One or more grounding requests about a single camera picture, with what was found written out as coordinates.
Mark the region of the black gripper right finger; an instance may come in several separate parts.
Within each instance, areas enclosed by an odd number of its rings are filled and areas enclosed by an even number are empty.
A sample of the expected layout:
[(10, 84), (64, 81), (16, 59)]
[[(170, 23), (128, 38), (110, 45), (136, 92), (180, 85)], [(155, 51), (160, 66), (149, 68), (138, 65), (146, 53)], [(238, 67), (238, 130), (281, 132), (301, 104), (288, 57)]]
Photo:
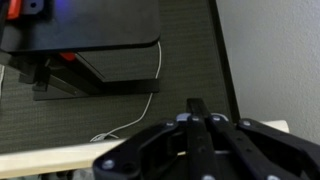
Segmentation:
[(240, 160), (253, 180), (320, 180), (320, 146), (253, 119), (237, 124), (212, 114), (213, 132)]

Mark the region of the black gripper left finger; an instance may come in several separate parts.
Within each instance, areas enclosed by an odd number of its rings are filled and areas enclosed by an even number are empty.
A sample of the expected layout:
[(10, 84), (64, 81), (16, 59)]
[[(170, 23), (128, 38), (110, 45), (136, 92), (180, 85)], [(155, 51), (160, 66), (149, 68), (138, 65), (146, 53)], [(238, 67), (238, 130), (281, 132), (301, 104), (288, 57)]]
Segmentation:
[(187, 101), (187, 112), (146, 128), (93, 162), (95, 180), (205, 180), (214, 176), (214, 149), (206, 104)]

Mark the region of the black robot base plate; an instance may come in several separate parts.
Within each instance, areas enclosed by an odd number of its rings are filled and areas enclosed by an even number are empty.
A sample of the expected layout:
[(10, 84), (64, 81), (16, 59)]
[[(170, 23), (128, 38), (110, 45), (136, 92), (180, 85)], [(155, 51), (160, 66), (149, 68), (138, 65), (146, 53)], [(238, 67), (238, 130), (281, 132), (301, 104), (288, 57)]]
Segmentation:
[[(105, 82), (83, 62), (83, 51), (143, 48), (160, 38), (159, 0), (45, 0), (37, 15), (7, 20), (0, 0), (1, 62), (30, 84), (36, 101), (90, 96), (152, 94), (159, 79)], [(60, 53), (72, 52), (74, 61)]]

